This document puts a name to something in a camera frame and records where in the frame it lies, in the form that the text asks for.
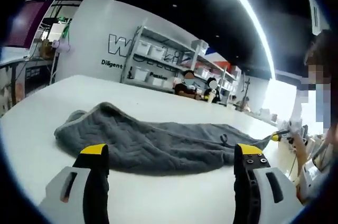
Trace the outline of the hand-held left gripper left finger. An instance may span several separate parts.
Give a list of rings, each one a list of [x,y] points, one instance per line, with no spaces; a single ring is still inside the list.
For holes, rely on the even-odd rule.
[[[50,223],[109,223],[108,146],[80,151],[46,186],[39,211]]]

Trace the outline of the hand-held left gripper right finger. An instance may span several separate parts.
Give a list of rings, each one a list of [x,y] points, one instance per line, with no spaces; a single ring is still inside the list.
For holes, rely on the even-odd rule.
[[[233,169],[234,223],[290,223],[303,209],[294,184],[259,148],[237,144]]]

